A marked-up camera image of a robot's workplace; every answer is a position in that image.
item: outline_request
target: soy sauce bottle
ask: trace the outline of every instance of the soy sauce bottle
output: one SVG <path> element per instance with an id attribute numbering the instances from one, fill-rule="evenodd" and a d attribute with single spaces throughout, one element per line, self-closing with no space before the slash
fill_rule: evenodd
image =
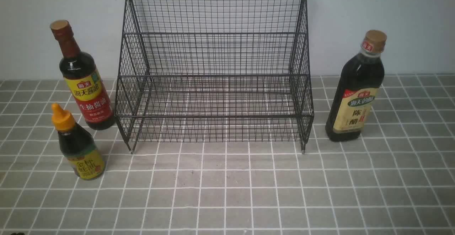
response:
<path id="1" fill-rule="evenodd" d="M 60 151 L 68 159 L 74 173 L 83 180 L 92 180 L 104 172 L 104 160 L 92 136 L 73 115 L 57 103 L 52 104 L 52 123 L 58 133 Z"/>
<path id="2" fill-rule="evenodd" d="M 63 54 L 60 71 L 87 125 L 94 130 L 109 128 L 115 117 L 93 57 L 81 51 L 68 21 L 57 20 L 50 29 Z"/>
<path id="3" fill-rule="evenodd" d="M 387 36 L 382 31 L 368 31 L 360 52 L 344 65 L 325 124 L 331 141 L 359 137 L 384 79 L 380 56 L 386 40 Z"/>

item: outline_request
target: wire rack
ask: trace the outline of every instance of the wire rack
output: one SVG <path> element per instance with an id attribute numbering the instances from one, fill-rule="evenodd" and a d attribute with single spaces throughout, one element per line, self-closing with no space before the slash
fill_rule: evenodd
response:
<path id="1" fill-rule="evenodd" d="M 138 141 L 308 141 L 306 0 L 125 0 L 115 115 Z"/>

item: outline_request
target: rack leg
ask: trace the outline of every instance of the rack leg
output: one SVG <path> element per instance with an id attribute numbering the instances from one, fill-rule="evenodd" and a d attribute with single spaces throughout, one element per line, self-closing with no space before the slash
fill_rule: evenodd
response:
<path id="1" fill-rule="evenodd" d="M 300 141 L 300 148 L 302 149 L 302 154 L 305 154 L 305 147 L 307 146 L 306 143 L 304 143 L 303 141 Z"/>

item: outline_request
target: two-tier wire shelf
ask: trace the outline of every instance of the two-tier wire shelf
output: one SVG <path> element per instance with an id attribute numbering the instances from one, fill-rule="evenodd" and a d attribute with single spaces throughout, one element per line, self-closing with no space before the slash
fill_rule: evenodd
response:
<path id="1" fill-rule="evenodd" d="M 115 116 L 138 141 L 300 141 L 306 0 L 125 0 Z"/>

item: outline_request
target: yellow nozzle cap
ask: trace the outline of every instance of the yellow nozzle cap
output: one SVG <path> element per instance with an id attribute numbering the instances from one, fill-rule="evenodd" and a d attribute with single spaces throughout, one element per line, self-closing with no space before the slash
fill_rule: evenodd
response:
<path id="1" fill-rule="evenodd" d="M 71 112 L 64 110 L 58 103 L 52 104 L 52 123 L 58 131 L 66 131 L 72 129 L 76 125 Z"/>

